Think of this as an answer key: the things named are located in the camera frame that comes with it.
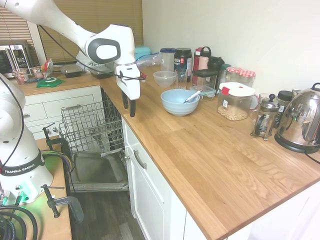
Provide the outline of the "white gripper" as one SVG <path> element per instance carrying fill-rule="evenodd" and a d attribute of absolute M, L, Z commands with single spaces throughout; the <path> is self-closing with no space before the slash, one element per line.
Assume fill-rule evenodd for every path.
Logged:
<path fill-rule="evenodd" d="M 140 98 L 141 72 L 135 62 L 130 64 L 114 64 L 117 85 L 122 90 L 122 102 L 125 109 L 129 108 L 129 114 L 136 114 L 136 100 Z"/>

